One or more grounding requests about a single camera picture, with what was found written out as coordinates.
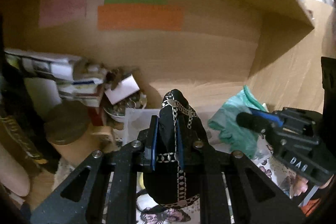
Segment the person's right hand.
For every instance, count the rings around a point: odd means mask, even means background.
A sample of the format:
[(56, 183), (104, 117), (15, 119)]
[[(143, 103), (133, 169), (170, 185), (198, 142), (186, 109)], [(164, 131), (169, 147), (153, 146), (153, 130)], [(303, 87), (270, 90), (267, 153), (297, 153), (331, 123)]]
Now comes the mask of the person's right hand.
[(305, 193), (308, 189), (308, 182), (306, 178), (297, 174), (293, 184), (293, 196), (299, 196), (301, 193)]

